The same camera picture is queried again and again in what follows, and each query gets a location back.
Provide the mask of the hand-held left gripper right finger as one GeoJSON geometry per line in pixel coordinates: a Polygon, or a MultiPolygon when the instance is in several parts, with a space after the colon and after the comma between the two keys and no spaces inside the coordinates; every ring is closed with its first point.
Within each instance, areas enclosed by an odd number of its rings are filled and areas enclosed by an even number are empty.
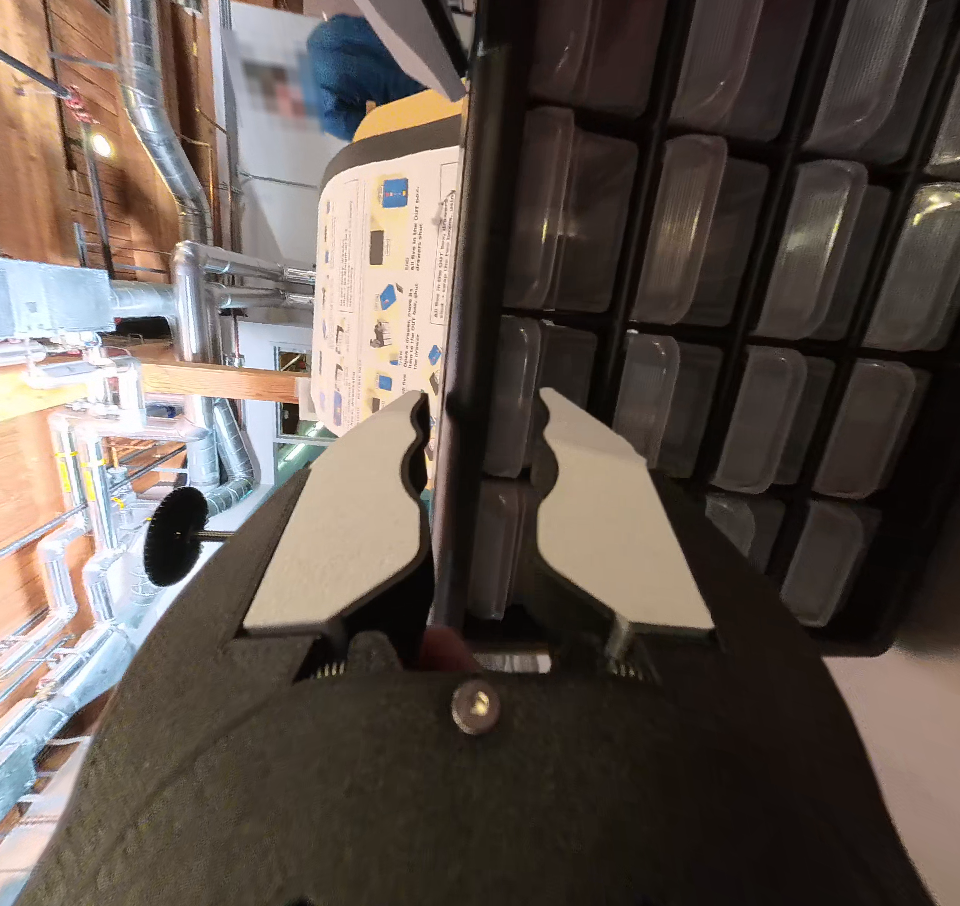
{"type": "Polygon", "coordinates": [[[605,653],[641,634],[707,637],[714,619],[645,458],[563,394],[539,396],[556,464],[536,518],[547,572],[599,614],[605,653]]]}

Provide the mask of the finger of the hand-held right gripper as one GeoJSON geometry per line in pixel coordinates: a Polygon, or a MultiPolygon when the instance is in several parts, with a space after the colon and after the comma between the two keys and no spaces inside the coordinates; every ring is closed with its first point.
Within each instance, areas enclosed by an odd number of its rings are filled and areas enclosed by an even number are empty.
{"type": "Polygon", "coordinates": [[[354,0],[398,65],[413,79],[459,102],[470,57],[447,0],[354,0]]]}

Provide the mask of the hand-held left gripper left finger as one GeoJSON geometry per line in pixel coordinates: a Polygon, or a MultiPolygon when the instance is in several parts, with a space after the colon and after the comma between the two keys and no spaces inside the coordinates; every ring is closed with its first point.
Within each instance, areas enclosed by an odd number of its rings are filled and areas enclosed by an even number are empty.
{"type": "Polygon", "coordinates": [[[426,393],[409,391],[345,433],[308,476],[243,619],[251,636],[323,637],[337,653],[379,632],[421,648],[434,598],[422,492],[426,393]]]}

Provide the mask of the round wooden table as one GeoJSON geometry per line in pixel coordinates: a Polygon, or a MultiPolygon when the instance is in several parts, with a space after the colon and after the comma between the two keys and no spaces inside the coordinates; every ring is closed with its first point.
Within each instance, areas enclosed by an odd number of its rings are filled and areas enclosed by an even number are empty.
{"type": "Polygon", "coordinates": [[[430,123],[469,114],[470,90],[460,100],[451,101],[443,93],[426,89],[382,106],[368,103],[366,116],[353,136],[353,143],[378,135],[402,132],[430,123]]]}

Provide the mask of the black round disc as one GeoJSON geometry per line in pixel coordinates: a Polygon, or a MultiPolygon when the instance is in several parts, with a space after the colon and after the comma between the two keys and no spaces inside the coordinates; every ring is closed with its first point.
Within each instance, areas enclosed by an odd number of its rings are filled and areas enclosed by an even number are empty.
{"type": "Polygon", "coordinates": [[[167,588],[182,581],[198,563],[209,504],[197,489],[183,487],[167,495],[154,511],[144,541],[143,563],[149,581],[167,588]]]}

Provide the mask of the wooden beam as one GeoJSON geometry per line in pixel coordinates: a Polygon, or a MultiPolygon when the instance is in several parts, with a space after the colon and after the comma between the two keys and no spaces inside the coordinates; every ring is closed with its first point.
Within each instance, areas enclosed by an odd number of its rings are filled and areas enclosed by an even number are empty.
{"type": "MultiPolygon", "coordinates": [[[[88,385],[83,377],[54,377],[51,369],[51,364],[37,367],[43,375],[41,385],[35,386],[28,380],[26,366],[2,368],[2,421],[62,406],[87,395],[88,385]]],[[[153,394],[298,403],[308,396],[310,387],[310,376],[304,372],[155,360],[143,360],[141,370],[143,388],[153,394]]]]}

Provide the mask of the printed instruction sheet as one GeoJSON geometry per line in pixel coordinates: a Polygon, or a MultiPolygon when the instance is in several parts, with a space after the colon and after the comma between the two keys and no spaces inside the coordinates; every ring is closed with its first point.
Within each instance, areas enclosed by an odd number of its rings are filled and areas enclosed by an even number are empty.
{"type": "Polygon", "coordinates": [[[460,209],[462,151],[342,163],[318,200],[311,398],[342,437],[407,392],[429,403],[435,485],[460,209]]]}

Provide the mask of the silver pipe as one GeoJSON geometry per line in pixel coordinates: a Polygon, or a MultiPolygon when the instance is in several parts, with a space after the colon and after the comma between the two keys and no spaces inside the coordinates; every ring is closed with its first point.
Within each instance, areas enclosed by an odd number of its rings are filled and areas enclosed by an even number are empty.
{"type": "Polygon", "coordinates": [[[273,262],[197,241],[179,242],[171,259],[176,303],[247,307],[312,307],[313,267],[273,262]]]}

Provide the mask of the silver spiral air duct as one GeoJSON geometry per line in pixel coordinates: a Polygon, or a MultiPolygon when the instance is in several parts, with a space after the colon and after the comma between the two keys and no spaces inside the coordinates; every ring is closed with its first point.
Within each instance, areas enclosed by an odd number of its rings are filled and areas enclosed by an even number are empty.
{"type": "Polygon", "coordinates": [[[111,0],[126,115],[177,207],[181,239],[212,240],[210,202],[166,105],[158,0],[111,0]]]}

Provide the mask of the galvanized metal duct box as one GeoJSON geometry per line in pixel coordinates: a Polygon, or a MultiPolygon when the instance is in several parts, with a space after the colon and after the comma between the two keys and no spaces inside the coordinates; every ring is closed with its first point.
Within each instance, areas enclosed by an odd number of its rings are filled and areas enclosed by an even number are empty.
{"type": "Polygon", "coordinates": [[[102,270],[2,258],[1,338],[114,332],[110,282],[102,270]]]}

